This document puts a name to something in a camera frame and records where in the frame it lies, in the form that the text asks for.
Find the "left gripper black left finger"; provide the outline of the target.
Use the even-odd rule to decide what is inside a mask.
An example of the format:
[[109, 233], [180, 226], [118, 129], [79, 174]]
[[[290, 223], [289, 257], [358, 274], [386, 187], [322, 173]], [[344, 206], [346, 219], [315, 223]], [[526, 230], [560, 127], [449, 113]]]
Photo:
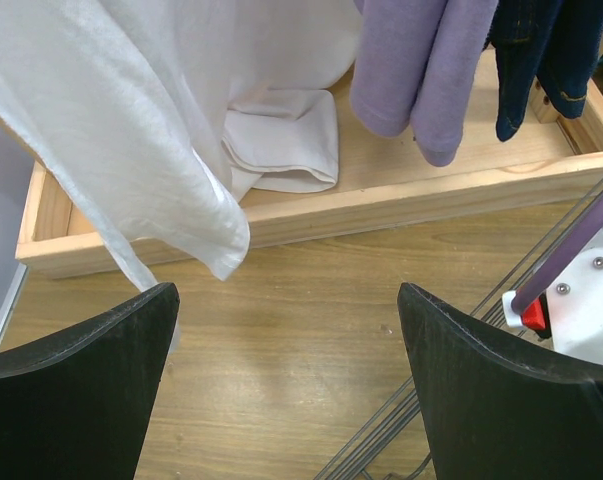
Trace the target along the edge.
[[0, 352], [0, 479], [132, 479], [173, 338], [161, 283]]

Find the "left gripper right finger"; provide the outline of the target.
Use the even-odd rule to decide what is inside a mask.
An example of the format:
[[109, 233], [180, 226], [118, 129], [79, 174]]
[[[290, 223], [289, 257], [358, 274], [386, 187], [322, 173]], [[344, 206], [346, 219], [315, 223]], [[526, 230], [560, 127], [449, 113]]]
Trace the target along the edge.
[[440, 479], [603, 479], [603, 366], [473, 318], [413, 283], [397, 298]]

